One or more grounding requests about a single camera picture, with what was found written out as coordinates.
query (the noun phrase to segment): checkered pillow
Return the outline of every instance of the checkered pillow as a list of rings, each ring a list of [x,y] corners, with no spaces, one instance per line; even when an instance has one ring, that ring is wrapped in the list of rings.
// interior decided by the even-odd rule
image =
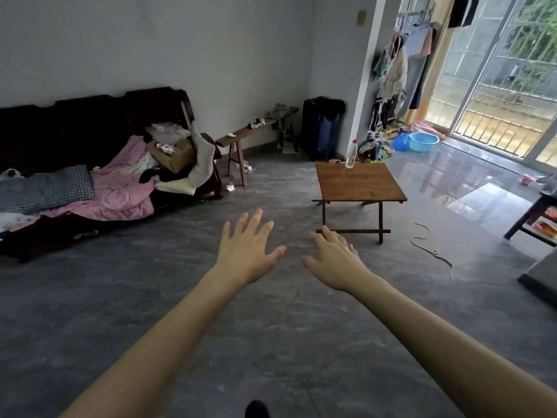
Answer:
[[[93,182],[84,165],[36,173],[26,179],[0,180],[0,212],[34,214],[94,197]]]

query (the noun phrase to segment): forearm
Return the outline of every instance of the forearm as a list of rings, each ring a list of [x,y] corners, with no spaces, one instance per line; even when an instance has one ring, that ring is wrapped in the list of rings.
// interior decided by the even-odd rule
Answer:
[[[143,416],[241,285],[209,271],[63,413],[63,417]]]
[[[467,416],[552,416],[557,393],[373,275],[350,293]]]

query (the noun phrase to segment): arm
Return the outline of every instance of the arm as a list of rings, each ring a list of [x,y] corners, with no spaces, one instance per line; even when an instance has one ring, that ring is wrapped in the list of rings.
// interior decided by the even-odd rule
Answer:
[[[312,233],[321,261],[303,262],[327,286],[358,299],[466,416],[555,416],[557,392],[371,273],[346,239]]]
[[[61,415],[123,418],[145,416],[177,369],[194,351],[209,325],[248,283],[259,280],[282,257],[286,247],[265,255],[269,221],[258,233],[261,210],[247,224],[244,213],[230,236],[226,222],[217,262],[174,309],[155,324]]]

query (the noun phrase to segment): light switch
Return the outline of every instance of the light switch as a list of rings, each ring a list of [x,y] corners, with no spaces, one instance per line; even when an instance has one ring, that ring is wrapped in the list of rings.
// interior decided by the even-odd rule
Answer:
[[[356,20],[356,25],[357,26],[364,26],[364,23],[366,22],[366,16],[367,15],[368,15],[367,10],[360,10],[358,12],[358,20]]]

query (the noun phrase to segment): sofa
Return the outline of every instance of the sofa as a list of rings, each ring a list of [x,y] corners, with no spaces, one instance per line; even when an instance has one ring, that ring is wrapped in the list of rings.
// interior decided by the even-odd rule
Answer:
[[[123,96],[97,95],[56,101],[49,107],[24,105],[0,109],[0,172],[8,168],[29,176],[55,172],[76,164],[88,170],[103,167],[132,135],[151,140],[145,127],[175,122],[188,129],[193,109],[184,90],[170,87],[126,92]],[[214,144],[207,134],[205,140]],[[221,157],[215,149],[213,162]],[[185,177],[189,169],[177,178]],[[153,191],[154,214],[202,198],[220,198],[222,182],[216,167],[194,196]],[[137,221],[96,221],[72,213],[56,218],[41,217],[15,232],[0,234],[0,255],[27,262],[82,240]]]

